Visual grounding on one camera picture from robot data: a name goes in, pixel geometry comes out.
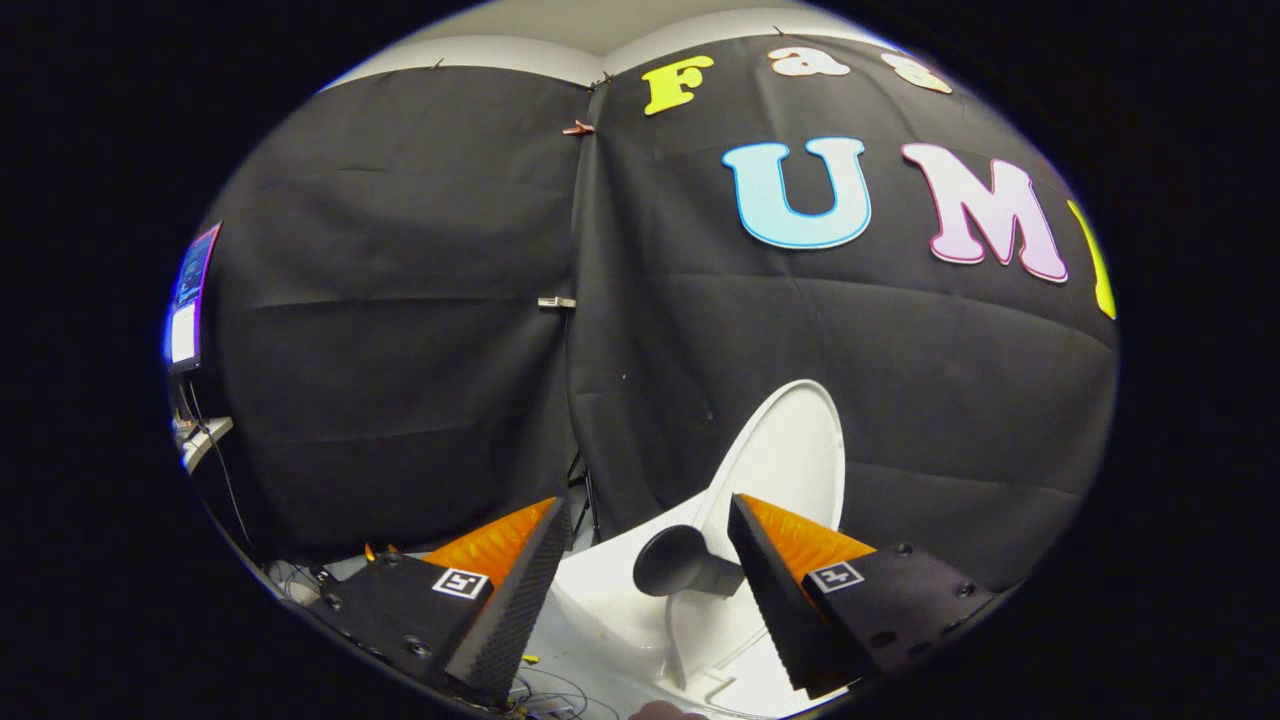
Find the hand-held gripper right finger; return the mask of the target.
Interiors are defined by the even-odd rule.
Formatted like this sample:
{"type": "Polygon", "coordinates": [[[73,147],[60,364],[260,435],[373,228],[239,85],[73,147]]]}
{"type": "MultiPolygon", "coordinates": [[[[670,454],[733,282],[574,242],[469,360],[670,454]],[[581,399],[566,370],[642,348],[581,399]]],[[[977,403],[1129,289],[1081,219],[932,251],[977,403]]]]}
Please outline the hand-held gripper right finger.
{"type": "Polygon", "coordinates": [[[813,700],[904,674],[996,598],[919,544],[877,550],[745,493],[727,533],[792,688],[813,700]]]}

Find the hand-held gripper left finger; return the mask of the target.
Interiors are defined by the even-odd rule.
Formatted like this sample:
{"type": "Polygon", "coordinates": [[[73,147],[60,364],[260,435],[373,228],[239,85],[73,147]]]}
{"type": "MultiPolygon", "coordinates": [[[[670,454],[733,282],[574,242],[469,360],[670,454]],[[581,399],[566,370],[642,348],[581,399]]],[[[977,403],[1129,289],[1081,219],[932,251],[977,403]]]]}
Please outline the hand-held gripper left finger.
{"type": "Polygon", "coordinates": [[[416,559],[367,552],[306,612],[393,671],[476,706],[504,706],[568,543],[562,497],[416,559]]]}

